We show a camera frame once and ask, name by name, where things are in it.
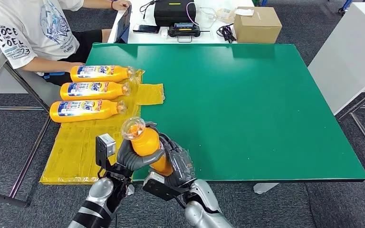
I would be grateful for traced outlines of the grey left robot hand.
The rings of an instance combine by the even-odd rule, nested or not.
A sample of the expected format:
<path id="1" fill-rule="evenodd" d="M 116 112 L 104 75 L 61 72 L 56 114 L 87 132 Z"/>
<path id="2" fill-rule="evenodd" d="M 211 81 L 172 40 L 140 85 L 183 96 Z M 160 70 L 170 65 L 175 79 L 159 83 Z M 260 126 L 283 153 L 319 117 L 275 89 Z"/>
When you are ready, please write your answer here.
<path id="1" fill-rule="evenodd" d="M 136 171 L 160 160 L 164 154 L 164 150 L 158 149 L 150 155 L 140 156 L 133 149 L 132 142 L 130 140 L 123 139 L 117 153 L 115 166 L 124 170 Z"/>

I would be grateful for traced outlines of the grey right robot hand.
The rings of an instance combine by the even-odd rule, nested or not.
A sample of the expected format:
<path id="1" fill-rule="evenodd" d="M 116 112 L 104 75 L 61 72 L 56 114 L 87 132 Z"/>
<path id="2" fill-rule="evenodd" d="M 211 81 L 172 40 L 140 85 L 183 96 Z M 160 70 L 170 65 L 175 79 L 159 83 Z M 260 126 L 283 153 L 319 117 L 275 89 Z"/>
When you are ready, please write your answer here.
<path id="1" fill-rule="evenodd" d="M 166 158 L 173 169 L 165 176 L 165 183 L 175 187 L 185 187 L 196 180 L 195 167 L 187 150 L 164 133 L 160 133 L 160 142 L 165 149 Z"/>

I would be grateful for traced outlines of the person's right hand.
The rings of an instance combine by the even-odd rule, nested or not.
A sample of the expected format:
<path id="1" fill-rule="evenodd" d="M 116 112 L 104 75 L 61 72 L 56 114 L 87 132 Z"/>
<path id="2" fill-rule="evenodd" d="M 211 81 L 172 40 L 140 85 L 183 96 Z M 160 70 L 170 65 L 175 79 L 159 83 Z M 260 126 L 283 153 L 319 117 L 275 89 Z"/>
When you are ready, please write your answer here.
<path id="1" fill-rule="evenodd" d="M 85 64 L 81 63 L 81 62 L 67 62 L 66 72 L 70 73 L 73 68 L 78 68 L 78 67 L 84 66 L 84 65 Z"/>

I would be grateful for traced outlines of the person's left hand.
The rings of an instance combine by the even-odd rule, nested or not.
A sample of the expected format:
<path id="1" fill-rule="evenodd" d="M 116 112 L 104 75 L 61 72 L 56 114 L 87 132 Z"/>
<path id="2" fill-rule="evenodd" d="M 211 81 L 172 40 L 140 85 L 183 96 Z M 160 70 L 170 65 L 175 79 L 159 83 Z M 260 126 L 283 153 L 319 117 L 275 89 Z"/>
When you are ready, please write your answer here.
<path id="1" fill-rule="evenodd" d="M 112 0 L 110 6 L 112 10 L 123 11 L 131 6 L 131 2 L 128 0 Z"/>

